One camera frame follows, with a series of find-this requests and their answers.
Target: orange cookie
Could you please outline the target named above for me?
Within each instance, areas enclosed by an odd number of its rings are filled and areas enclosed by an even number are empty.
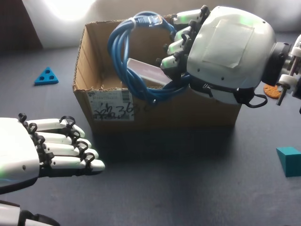
[[[264,85],[263,91],[265,95],[272,99],[278,99],[280,97],[281,92],[278,91],[277,86],[269,86],[269,85]]]

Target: cardboard box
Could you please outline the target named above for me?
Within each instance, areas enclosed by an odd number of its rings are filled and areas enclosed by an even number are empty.
[[[233,126],[240,105],[227,105],[187,89],[167,102],[150,106],[132,97],[118,79],[107,52],[110,33],[121,21],[85,25],[80,42],[73,92],[95,133],[158,128]],[[130,57],[151,65],[166,57],[168,31],[136,28],[130,36]]]

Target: table surface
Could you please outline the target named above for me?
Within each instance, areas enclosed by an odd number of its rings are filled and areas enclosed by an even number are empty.
[[[278,34],[294,43],[298,34]],[[92,135],[72,92],[77,48],[0,56],[0,115],[75,117],[106,163],[97,176],[41,178],[1,200],[63,226],[300,225],[301,178],[285,178],[276,147],[301,150],[301,101],[241,108],[233,129]],[[50,66],[56,85],[34,87]],[[263,84],[258,87],[262,93]]]

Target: white wall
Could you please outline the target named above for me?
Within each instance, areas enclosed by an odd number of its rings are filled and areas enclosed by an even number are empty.
[[[45,48],[77,46],[84,24],[89,22],[125,19],[144,10],[167,15],[204,4],[210,9],[220,5],[249,11],[270,23],[275,31],[301,31],[301,0],[96,0],[83,18],[73,21],[60,19],[47,1],[52,0],[23,0]],[[61,0],[73,4],[66,9],[71,11],[79,1],[87,0]]]

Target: robotic hand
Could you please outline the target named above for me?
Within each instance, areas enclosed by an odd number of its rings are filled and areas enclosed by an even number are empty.
[[[292,47],[276,42],[272,27],[263,19],[236,8],[207,6],[181,12],[170,20],[178,32],[164,49],[170,56],[160,68],[173,81],[190,75],[196,93],[228,104],[264,106],[265,95],[254,91],[261,81],[281,85],[281,104],[287,92],[301,99],[301,36]],[[258,105],[254,97],[264,98]]]
[[[101,173],[104,163],[84,136],[70,116],[26,121],[21,113],[19,119],[0,118],[0,194],[31,186],[40,177]],[[0,201],[0,208],[0,226],[59,226],[13,203]]]

